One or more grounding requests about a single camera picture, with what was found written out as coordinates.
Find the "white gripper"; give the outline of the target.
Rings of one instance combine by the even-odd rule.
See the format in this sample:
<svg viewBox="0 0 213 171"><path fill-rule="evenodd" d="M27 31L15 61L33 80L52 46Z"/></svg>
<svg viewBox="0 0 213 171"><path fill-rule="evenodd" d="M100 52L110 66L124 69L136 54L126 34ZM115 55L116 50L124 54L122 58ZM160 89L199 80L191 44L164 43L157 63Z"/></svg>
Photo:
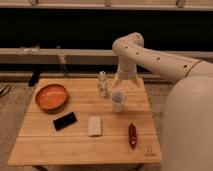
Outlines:
<svg viewBox="0 0 213 171"><path fill-rule="evenodd" d="M140 80L136 77L137 69L135 63L120 61L118 64L117 74L118 77L123 80L130 80L134 78L133 82L137 87L140 87ZM115 88L120 83L121 80L118 77L114 78L112 88Z"/></svg>

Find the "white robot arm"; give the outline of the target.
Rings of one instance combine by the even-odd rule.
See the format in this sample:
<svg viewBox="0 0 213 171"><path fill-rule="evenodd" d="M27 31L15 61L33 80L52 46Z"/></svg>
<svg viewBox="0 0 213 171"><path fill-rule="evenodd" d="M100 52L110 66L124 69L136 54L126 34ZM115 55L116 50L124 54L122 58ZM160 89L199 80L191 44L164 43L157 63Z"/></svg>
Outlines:
<svg viewBox="0 0 213 171"><path fill-rule="evenodd" d="M114 79L137 80L138 65L174 84L163 117L162 171L213 171L213 63L144 47L137 32L112 44Z"/></svg>

